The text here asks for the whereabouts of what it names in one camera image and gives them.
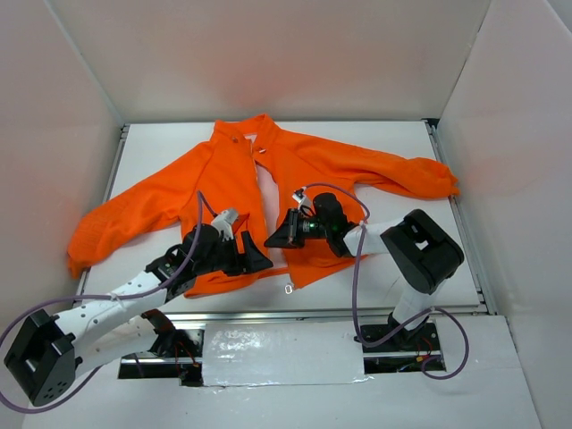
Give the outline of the orange zip-up jacket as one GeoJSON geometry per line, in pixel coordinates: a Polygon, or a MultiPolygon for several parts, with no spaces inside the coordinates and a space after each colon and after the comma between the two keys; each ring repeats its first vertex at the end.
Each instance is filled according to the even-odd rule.
{"type": "Polygon", "coordinates": [[[415,199],[459,193],[457,178],[433,159],[404,158],[284,130],[265,114],[219,121],[209,140],[80,220],[67,248],[71,276],[78,277],[139,235],[174,223],[187,233],[197,222],[208,222],[209,216],[198,211],[199,196],[216,211],[235,208],[240,228],[262,247],[268,230],[259,169],[268,171],[277,187],[281,214],[292,207],[297,189],[308,187],[315,195],[326,184],[334,186],[353,222],[364,214],[352,197],[356,184],[415,199]]]}

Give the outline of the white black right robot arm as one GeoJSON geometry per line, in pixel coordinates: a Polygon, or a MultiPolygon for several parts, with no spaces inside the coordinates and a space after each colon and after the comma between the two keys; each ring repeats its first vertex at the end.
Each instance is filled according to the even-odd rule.
{"type": "Polygon", "coordinates": [[[317,195],[308,207],[303,189],[293,195],[298,206],[287,211],[277,230],[265,241],[267,248],[303,248],[307,240],[325,240],[331,252],[355,261],[351,311],[356,340],[372,349],[387,341],[410,349],[420,338],[439,288],[464,263],[463,250],[425,211],[415,209],[395,224],[354,223],[331,192],[317,195]],[[358,323],[358,276],[361,257],[387,254],[407,283],[390,313],[386,333],[368,340],[358,323]]]}

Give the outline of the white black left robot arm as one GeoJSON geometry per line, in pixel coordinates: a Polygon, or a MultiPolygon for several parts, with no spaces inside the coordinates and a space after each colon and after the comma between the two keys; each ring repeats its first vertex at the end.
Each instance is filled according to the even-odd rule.
{"type": "Polygon", "coordinates": [[[55,315],[42,307],[33,310],[4,364],[28,396],[32,413],[55,408],[67,400],[78,377],[117,358],[190,353],[192,341],[160,308],[190,290],[199,276],[235,278],[272,266],[247,231],[226,238],[214,226],[201,224],[115,290],[86,296],[82,304],[55,315]]]}

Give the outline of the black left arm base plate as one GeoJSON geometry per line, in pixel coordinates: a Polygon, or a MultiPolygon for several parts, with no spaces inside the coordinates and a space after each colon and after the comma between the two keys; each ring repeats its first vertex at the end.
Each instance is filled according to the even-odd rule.
{"type": "Polygon", "coordinates": [[[201,387],[204,329],[184,331],[188,337],[163,355],[151,351],[126,355],[120,360],[119,380],[171,379],[185,387],[201,387]]]}

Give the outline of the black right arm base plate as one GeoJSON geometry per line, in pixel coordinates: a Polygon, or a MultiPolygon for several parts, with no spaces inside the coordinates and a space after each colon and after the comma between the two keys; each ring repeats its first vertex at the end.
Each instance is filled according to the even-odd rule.
{"type": "Polygon", "coordinates": [[[362,347],[365,374],[396,374],[420,372],[422,364],[430,357],[435,360],[426,364],[427,371],[444,371],[441,362],[441,344],[436,325],[427,322],[420,332],[407,342],[396,334],[384,344],[362,347]]]}

